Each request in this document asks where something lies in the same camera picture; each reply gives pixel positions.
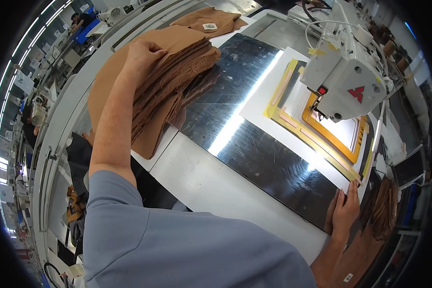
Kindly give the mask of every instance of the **gray-blue shirt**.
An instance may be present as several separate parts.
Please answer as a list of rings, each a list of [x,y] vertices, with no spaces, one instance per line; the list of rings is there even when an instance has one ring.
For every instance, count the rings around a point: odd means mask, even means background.
[[[144,208],[116,173],[91,176],[86,209],[89,288],[316,287],[290,243],[243,220]]]

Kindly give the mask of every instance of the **worker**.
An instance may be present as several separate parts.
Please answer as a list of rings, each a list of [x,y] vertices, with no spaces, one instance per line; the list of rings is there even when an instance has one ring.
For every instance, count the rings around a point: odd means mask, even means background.
[[[132,43],[99,119],[83,236],[87,285],[328,286],[359,214],[356,181],[345,204],[344,191],[336,191],[330,241],[310,267],[293,245],[251,222],[143,207],[130,167],[132,104],[135,90],[165,54],[155,43]]]
[[[94,21],[94,17],[86,13],[74,13],[70,19],[72,19],[73,31],[79,29],[80,26],[86,28],[86,26],[88,26],[89,24],[91,24],[91,22]]]
[[[21,116],[21,122],[23,123],[23,132],[26,137],[27,142],[35,149],[35,142],[37,141],[37,135],[39,133],[39,127],[34,126],[31,123],[32,120],[32,106],[27,105],[23,109],[23,114]]]

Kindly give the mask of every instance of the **red logo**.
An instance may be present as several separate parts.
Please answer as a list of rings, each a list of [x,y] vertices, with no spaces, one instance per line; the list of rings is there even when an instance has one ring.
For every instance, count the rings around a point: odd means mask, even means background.
[[[365,90],[365,86],[362,87],[358,87],[355,89],[350,89],[347,90],[352,96],[354,96],[355,98],[357,98],[358,102],[362,102],[362,98],[363,98],[363,90]]]

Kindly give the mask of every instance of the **forearm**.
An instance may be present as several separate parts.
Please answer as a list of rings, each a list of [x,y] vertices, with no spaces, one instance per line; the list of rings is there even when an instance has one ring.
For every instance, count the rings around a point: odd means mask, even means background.
[[[312,263],[311,270],[318,288],[325,288],[331,284],[334,270],[346,248],[348,238],[348,234],[332,235],[328,245]]]
[[[137,79],[122,71],[99,119],[90,162],[90,175],[99,167],[130,168],[132,102]]]

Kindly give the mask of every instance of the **worker's right hand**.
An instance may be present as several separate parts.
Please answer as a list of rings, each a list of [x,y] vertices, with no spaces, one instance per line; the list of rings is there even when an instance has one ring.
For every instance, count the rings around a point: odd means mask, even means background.
[[[358,183],[352,180],[347,190],[347,201],[344,204],[344,191],[339,191],[338,200],[333,213],[333,234],[331,237],[347,241],[349,232],[358,214],[360,214],[360,201],[357,194]]]
[[[128,49],[127,61],[123,67],[128,73],[132,73],[138,79],[149,74],[152,65],[168,53],[154,42],[137,40]]]

